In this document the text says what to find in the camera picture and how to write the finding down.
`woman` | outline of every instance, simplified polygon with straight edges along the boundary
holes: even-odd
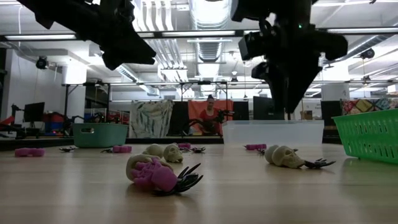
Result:
[[[199,128],[203,135],[221,134],[221,124],[214,121],[214,119],[218,116],[219,111],[219,109],[214,107],[214,103],[215,99],[213,96],[209,95],[207,98],[207,107],[199,115],[200,121],[209,122],[213,125],[213,127],[209,129],[207,126],[203,127],[199,124]]]

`table surface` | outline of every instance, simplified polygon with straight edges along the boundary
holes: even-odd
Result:
[[[179,172],[201,162],[202,181],[161,198],[126,178],[129,154],[1,152],[0,223],[398,223],[398,166],[349,158],[333,145],[298,151],[309,161],[337,161],[323,170],[271,166],[242,147],[206,147],[173,164]]]

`green plastic basket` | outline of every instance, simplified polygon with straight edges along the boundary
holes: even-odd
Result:
[[[79,148],[121,146],[126,142],[127,128],[128,126],[123,124],[73,124],[75,146]]]
[[[348,156],[398,164],[398,110],[333,118]]]

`white ceiling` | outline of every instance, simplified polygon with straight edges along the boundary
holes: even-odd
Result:
[[[28,9],[17,5],[1,5],[6,0],[0,0],[0,34],[41,34],[41,33],[60,33],[69,32],[68,29],[55,24],[51,30],[44,29],[41,25],[36,23],[34,15]],[[344,3],[352,5],[336,5],[330,6],[334,3]],[[391,26],[393,23],[398,22],[398,1],[397,2],[383,2],[382,0],[376,1],[375,4],[354,4],[364,1],[357,0],[319,0],[312,9],[312,23],[317,27],[380,27]],[[187,8],[187,0],[173,0],[172,5],[172,21],[176,30],[189,30],[192,29],[189,11],[180,10]],[[254,21],[244,20],[242,23],[230,21],[227,29],[257,29],[258,24]],[[354,47],[372,36],[351,35],[346,36],[350,47]],[[222,62],[220,65],[220,75],[228,78],[232,71],[237,71],[238,76],[247,76],[250,79],[251,67],[245,67],[243,62],[233,58],[228,52],[236,52],[239,55],[238,41],[239,38],[230,38],[232,42],[226,43]],[[365,60],[365,69],[363,69],[363,61],[361,59],[352,58],[345,61],[348,67],[350,76],[349,78],[360,78],[365,73],[370,73],[388,66],[398,63],[398,51],[388,55],[384,55],[397,49],[398,35],[381,44],[373,47],[376,56],[371,60]],[[88,62],[89,77],[98,77],[103,80],[115,81],[121,76],[118,72],[109,71],[101,61],[100,58],[92,56],[89,57],[88,48],[91,42],[81,41],[64,41],[64,42],[23,42],[23,47],[31,49],[67,49],[77,56],[81,57],[84,61]],[[182,55],[184,65],[187,66],[188,78],[193,78],[197,75],[197,61],[195,49],[193,44],[187,43],[187,39],[177,39],[179,51]],[[261,58],[255,59],[252,65],[256,65],[261,61]],[[158,82],[160,81],[157,76],[157,64],[155,65],[133,65],[129,64],[128,67],[137,73],[140,80],[145,82]],[[398,76],[398,71],[389,72],[377,79],[392,78],[394,75]]]

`ceiling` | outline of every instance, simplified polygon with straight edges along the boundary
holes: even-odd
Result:
[[[193,29],[190,17],[189,5],[187,0],[172,0],[172,25],[175,30]],[[317,27],[385,27],[398,24],[398,1],[378,0],[374,4],[366,1],[354,0],[319,0],[313,6],[311,21]],[[242,23],[228,21],[225,29],[257,29],[258,24],[254,21],[243,20]],[[70,33],[65,27],[55,24],[50,30],[46,30],[36,23],[34,14],[28,9],[21,7],[13,0],[0,0],[0,34],[50,34],[50,33]],[[347,35],[349,48],[354,48],[373,37],[373,35]],[[229,42],[224,43],[221,59],[218,60],[218,75],[214,80],[230,80],[232,72],[236,72],[239,81],[253,81],[251,69],[262,61],[262,58],[255,58],[252,62],[244,65],[239,55],[239,38],[225,38]],[[201,77],[197,65],[198,59],[195,53],[195,44],[188,43],[189,39],[177,39],[176,43],[180,52],[183,64],[187,68],[187,78],[195,80]],[[350,58],[341,63],[333,64],[333,68],[324,70],[317,79],[324,80],[349,80],[361,79],[364,75],[377,73],[377,80],[396,79],[398,77],[398,35],[395,35],[375,46],[375,56],[372,59],[363,61],[360,58]],[[98,49],[96,44],[90,41],[53,41],[53,42],[23,42],[21,49],[25,52],[35,52],[36,50],[66,49],[84,63],[88,69],[88,77],[100,78],[105,82],[123,82],[121,74],[116,71],[108,70],[100,57],[94,55]],[[140,82],[160,82],[158,76],[158,63],[155,65],[136,65],[128,64],[127,69],[135,74]],[[383,92],[386,84],[374,86],[372,91]],[[266,88],[259,85],[238,85],[232,88]],[[361,85],[355,84],[352,88],[360,88]],[[126,91],[142,91],[137,87],[119,88]]]

